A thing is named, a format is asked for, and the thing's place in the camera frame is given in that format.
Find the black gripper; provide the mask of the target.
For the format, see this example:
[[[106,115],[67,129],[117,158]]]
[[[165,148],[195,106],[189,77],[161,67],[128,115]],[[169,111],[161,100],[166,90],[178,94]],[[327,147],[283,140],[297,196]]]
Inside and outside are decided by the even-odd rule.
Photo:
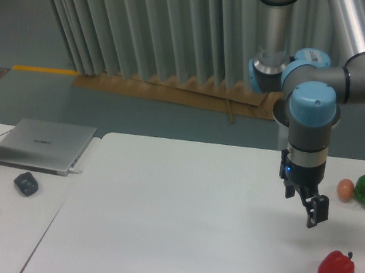
[[[282,150],[279,176],[291,184],[285,184],[285,197],[292,198],[298,186],[298,193],[307,213],[307,228],[313,228],[318,223],[328,219],[329,199],[319,194],[318,186],[324,178],[326,162],[319,166],[304,167],[294,163],[288,157],[289,150]]]

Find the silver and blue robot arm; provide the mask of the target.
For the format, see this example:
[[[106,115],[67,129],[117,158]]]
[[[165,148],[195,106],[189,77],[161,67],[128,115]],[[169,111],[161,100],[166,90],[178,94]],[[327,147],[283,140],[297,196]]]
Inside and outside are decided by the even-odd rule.
[[[280,173],[287,198],[299,195],[309,228],[328,218],[329,199],[319,193],[332,128],[340,104],[365,103],[365,2],[327,0],[344,59],[333,67],[317,49],[287,54],[288,30],[298,0],[258,0],[257,53],[249,62],[252,89],[281,91],[274,118],[287,131]]]

